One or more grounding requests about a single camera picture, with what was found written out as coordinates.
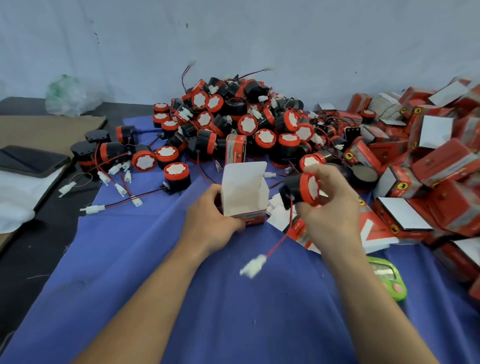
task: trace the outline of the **forearm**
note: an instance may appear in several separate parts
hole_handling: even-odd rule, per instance
[[[438,363],[362,251],[327,259],[327,264],[361,363]]]
[[[158,364],[202,261],[175,248],[73,363]]]

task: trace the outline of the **white wall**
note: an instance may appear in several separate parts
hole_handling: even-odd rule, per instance
[[[187,86],[271,65],[258,79],[275,90],[344,107],[354,92],[476,73],[479,11],[478,0],[0,0],[0,92],[43,97],[67,73],[109,101],[168,101],[196,59]]]

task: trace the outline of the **open box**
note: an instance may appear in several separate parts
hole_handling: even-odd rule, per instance
[[[270,190],[264,173],[267,162],[225,165],[222,178],[224,216],[245,220],[245,225],[263,224]]]

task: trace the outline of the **plastic bag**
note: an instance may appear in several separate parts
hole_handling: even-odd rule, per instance
[[[78,78],[63,74],[47,87],[45,107],[54,115],[79,116],[102,103],[99,92],[87,90]]]

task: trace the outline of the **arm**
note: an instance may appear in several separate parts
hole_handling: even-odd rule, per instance
[[[363,250],[358,194],[330,166],[310,166],[328,194],[321,208],[296,205],[312,242],[332,272],[361,363],[438,363],[375,276]]]
[[[225,246],[243,220],[225,217],[211,185],[188,209],[180,239],[163,263],[73,364],[158,364],[198,266]]]

